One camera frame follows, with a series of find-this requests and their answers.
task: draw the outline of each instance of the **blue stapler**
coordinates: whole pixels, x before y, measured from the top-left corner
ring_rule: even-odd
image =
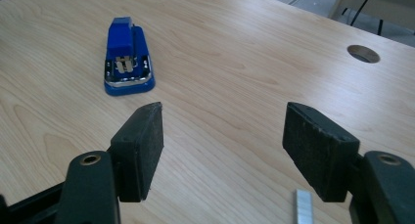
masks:
[[[147,92],[156,84],[143,29],[115,18],[108,32],[104,86],[109,95]]]

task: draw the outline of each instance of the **chair leg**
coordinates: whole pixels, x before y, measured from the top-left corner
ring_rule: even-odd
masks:
[[[382,35],[382,26],[383,25],[384,25],[384,20],[379,20],[378,35]]]

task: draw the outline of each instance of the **stapler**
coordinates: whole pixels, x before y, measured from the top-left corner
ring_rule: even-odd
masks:
[[[113,96],[147,92],[156,85],[144,31],[130,17],[115,18],[110,26],[104,80]]]

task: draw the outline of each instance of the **floor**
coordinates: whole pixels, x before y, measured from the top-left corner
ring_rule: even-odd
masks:
[[[295,7],[304,9],[311,13],[327,17],[336,0],[278,0]],[[348,10],[343,16],[339,18],[339,22],[350,24],[354,16],[354,11]],[[379,19],[371,18],[367,15],[360,14],[354,23],[355,27],[360,29],[377,33]],[[397,26],[390,22],[384,22],[382,29],[382,36],[415,47],[414,30]]]

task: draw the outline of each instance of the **light wood tabletop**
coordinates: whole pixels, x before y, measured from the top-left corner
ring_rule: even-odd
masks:
[[[148,93],[104,90],[108,28],[143,27]],[[361,62],[350,45],[375,51]],[[415,49],[274,0],[0,1],[0,194],[8,204],[105,151],[139,107],[163,104],[164,149],[148,198],[122,223],[293,223],[312,191],[282,147],[288,102],[415,164]],[[316,223],[350,223],[312,192]]]

